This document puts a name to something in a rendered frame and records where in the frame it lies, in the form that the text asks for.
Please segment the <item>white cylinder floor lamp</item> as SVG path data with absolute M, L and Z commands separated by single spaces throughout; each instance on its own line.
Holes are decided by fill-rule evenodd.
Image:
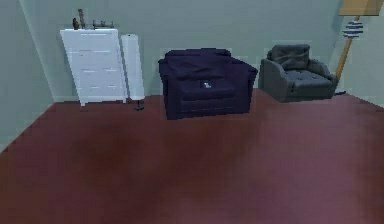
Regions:
M 129 86 L 129 97 L 131 100 L 136 102 L 134 109 L 136 111 L 140 111 L 144 109 L 143 100 L 145 98 L 145 94 L 139 50 L 139 38 L 136 34 L 126 34 L 121 36 L 121 40 Z

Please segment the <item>white chest of drawers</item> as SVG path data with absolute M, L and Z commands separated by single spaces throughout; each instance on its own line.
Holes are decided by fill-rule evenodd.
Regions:
M 60 31 L 80 104 L 128 97 L 117 29 Z

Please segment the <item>dark grey rack ornament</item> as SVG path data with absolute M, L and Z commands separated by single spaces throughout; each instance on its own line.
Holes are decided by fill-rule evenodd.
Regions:
M 114 22 L 111 21 L 109 24 L 106 21 L 100 21 L 99 23 L 96 20 L 92 21 L 93 29 L 114 29 Z

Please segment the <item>wooden floor lamp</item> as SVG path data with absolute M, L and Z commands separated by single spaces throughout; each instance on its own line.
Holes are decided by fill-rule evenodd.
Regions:
M 362 98 L 384 97 L 384 0 L 342 0 L 332 55 L 341 87 Z

